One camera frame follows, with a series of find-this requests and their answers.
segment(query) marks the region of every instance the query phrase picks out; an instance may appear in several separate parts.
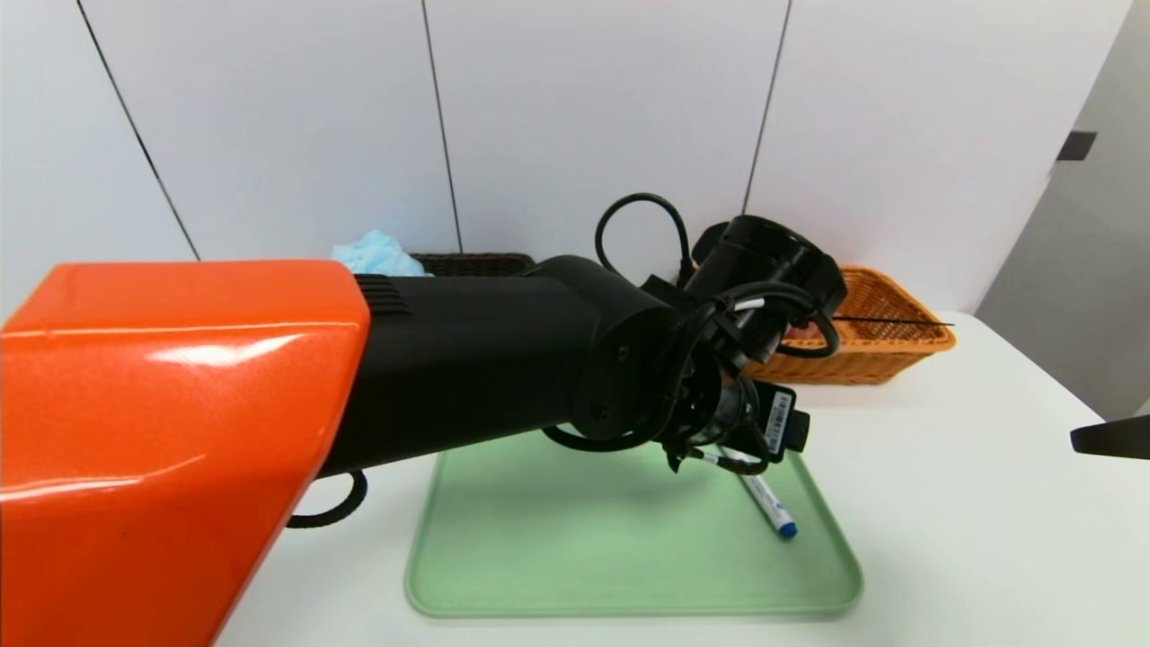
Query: gray wall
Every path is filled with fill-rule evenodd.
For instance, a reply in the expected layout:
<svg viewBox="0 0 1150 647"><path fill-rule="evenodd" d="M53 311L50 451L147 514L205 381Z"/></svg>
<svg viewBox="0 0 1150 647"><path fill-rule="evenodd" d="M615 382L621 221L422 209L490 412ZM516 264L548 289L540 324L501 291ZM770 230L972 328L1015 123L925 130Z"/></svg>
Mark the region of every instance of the gray wall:
<svg viewBox="0 0 1150 647"><path fill-rule="evenodd" d="M1150 396L1150 2L1135 2L977 316L1106 419Z"/></svg>

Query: orange robot arm cover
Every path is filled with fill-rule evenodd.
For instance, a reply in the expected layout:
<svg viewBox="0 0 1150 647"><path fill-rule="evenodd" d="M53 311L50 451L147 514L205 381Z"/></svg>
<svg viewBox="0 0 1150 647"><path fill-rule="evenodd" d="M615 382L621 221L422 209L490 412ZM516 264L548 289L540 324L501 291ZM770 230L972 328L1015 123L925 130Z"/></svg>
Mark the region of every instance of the orange robot arm cover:
<svg viewBox="0 0 1150 647"><path fill-rule="evenodd" d="M3 330L0 642L210 644L368 325L332 261L57 267Z"/></svg>

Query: black handle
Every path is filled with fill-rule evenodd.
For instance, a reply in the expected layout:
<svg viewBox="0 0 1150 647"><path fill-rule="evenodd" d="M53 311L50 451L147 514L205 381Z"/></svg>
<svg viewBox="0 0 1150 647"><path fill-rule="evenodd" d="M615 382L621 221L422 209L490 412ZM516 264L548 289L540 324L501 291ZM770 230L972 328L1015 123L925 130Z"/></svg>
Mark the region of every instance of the black handle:
<svg viewBox="0 0 1150 647"><path fill-rule="evenodd" d="M1150 416L1074 430L1071 446L1079 454L1150 461Z"/></svg>

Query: green tray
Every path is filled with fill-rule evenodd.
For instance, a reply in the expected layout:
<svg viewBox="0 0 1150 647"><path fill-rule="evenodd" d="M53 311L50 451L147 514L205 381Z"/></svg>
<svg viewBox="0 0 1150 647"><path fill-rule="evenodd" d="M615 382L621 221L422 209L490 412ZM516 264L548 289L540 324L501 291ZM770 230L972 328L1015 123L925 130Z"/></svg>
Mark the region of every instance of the green tray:
<svg viewBox="0 0 1150 647"><path fill-rule="evenodd" d="M522 434L444 454L407 565L436 617L819 614L862 572L802 459L766 473L798 537L783 540L738 477L678 475L658 446L614 454Z"/></svg>

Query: marker pen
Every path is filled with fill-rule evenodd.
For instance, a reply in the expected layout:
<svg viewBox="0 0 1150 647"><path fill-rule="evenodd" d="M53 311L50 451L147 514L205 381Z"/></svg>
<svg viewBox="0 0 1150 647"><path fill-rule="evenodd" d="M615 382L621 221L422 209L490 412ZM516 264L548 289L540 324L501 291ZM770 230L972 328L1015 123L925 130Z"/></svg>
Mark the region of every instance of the marker pen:
<svg viewBox="0 0 1150 647"><path fill-rule="evenodd" d="M743 454L742 452L736 452L734 449L728 449L726 447L720 448L727 459L733 459L735 461L744 461L747 463L753 463L754 460L750 456ZM787 507L783 506L782 501L775 496L775 493L770 492L767 487L767 482L762 479L762 476L741 476L743 484L746 485L746 490L751 492L751 496L759 504L759 508L767 515L770 519L770 525L775 526L779 534L783 539L790 539L798 534L798 526L795 525L795 519L791 518L790 513L787 511Z"/></svg>

